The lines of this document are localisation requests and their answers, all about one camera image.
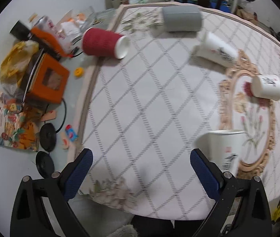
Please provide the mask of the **colourful snack bag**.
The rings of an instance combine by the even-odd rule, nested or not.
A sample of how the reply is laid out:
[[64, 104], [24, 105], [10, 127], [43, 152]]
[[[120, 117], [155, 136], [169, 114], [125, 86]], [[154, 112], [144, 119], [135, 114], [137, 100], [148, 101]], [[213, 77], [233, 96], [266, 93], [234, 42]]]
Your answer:
[[0, 91], [0, 146], [38, 151], [40, 109], [17, 102]]

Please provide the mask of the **floral diamond pattern tablecloth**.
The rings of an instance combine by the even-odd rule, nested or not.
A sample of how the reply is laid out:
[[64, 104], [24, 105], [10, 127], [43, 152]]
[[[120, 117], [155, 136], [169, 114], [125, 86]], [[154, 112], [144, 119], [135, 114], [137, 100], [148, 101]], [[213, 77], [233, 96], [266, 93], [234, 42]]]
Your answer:
[[[190, 152], [213, 130], [243, 130], [238, 175], [260, 176], [280, 196], [280, 100], [254, 97], [256, 75], [280, 78], [280, 42], [250, 22], [202, 9], [199, 33], [163, 30], [163, 4], [123, 5], [109, 30], [126, 35], [122, 60], [94, 59], [73, 124], [93, 165], [79, 193], [111, 208], [161, 219], [203, 219], [213, 201]], [[238, 51], [232, 67], [198, 57], [205, 32]]]

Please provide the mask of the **grey ribbed cup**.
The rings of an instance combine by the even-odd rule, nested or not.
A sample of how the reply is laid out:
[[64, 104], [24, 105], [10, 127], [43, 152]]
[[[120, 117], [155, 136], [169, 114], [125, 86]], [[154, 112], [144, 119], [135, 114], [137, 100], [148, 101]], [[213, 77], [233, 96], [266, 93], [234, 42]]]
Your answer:
[[200, 9], [194, 5], [163, 7], [162, 17], [167, 32], [198, 32], [203, 25]]

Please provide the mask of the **small yellow cap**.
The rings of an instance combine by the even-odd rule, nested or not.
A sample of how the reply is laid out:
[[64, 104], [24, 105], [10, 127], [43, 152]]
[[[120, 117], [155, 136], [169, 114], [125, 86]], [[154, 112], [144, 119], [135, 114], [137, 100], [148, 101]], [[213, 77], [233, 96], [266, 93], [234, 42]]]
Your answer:
[[80, 77], [82, 77], [83, 75], [84, 75], [84, 69], [83, 69], [82, 67], [78, 67], [78, 68], [75, 69], [75, 71], [74, 71], [74, 76], [75, 76], [76, 78], [80, 78]]

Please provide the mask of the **red ribbed paper cup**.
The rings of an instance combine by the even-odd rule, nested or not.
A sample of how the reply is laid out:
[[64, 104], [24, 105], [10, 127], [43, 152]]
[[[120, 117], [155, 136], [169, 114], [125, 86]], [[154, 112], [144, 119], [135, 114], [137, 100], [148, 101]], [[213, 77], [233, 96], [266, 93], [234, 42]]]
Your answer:
[[123, 59], [128, 54], [130, 42], [128, 36], [91, 27], [82, 36], [81, 49], [90, 56]]

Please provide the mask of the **yellow plastic bag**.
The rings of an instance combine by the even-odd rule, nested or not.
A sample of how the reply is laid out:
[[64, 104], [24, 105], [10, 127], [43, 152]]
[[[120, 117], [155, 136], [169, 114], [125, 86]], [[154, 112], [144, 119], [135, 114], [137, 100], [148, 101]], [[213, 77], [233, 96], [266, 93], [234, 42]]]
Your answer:
[[13, 97], [19, 95], [28, 64], [38, 50], [39, 44], [35, 41], [19, 41], [11, 48], [1, 63], [0, 83], [9, 95]]

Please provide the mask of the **orange box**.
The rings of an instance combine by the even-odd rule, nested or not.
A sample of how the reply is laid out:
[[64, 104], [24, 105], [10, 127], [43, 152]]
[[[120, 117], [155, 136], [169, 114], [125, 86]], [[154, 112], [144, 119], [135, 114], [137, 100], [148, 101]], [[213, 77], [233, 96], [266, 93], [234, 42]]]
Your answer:
[[40, 50], [32, 57], [24, 75], [23, 100], [60, 104], [69, 74], [55, 58]]

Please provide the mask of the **cardboard box on floor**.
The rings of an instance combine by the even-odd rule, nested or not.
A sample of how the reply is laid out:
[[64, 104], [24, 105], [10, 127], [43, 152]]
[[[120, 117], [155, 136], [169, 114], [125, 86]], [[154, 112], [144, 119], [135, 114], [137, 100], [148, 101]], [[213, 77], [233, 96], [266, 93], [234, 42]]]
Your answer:
[[254, 25], [258, 25], [258, 19], [257, 19], [256, 12], [250, 13], [250, 12], [247, 12], [245, 9], [237, 9], [236, 15], [246, 21], [251, 22]]

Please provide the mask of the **white paper cup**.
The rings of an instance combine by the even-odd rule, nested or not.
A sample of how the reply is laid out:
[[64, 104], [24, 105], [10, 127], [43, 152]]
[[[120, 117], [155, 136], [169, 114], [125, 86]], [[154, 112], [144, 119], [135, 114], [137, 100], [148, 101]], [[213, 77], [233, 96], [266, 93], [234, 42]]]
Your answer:
[[242, 130], [216, 130], [201, 135], [196, 147], [222, 172], [229, 171], [236, 176], [245, 139], [246, 133]]
[[197, 49], [198, 57], [224, 67], [232, 67], [238, 59], [238, 51], [212, 32], [205, 32]]
[[275, 74], [256, 75], [251, 80], [251, 92], [254, 97], [280, 100], [280, 78]]

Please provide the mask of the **black bottle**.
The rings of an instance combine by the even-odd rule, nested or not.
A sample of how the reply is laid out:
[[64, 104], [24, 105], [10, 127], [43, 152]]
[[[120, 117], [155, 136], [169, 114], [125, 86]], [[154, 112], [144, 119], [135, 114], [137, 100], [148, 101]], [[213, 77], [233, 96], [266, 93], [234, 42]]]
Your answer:
[[20, 41], [31, 40], [31, 41], [37, 42], [39, 44], [39, 48], [44, 49], [44, 51], [47, 52], [48, 54], [50, 54], [53, 58], [55, 58], [56, 60], [61, 59], [61, 55], [56, 53], [52, 49], [51, 45], [49, 45], [46, 41], [38, 38], [36, 35], [32, 34], [30, 29], [28, 27], [26, 27], [19, 20], [15, 23], [15, 25], [10, 30], [10, 34], [12, 36], [14, 36], [17, 40], [20, 40]]

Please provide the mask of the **black round lid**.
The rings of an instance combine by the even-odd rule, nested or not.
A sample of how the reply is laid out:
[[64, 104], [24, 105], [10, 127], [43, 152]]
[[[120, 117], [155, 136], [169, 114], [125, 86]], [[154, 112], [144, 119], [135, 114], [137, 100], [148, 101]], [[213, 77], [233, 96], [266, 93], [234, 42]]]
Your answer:
[[44, 124], [40, 128], [39, 139], [42, 148], [51, 152], [56, 146], [56, 130], [52, 123]]

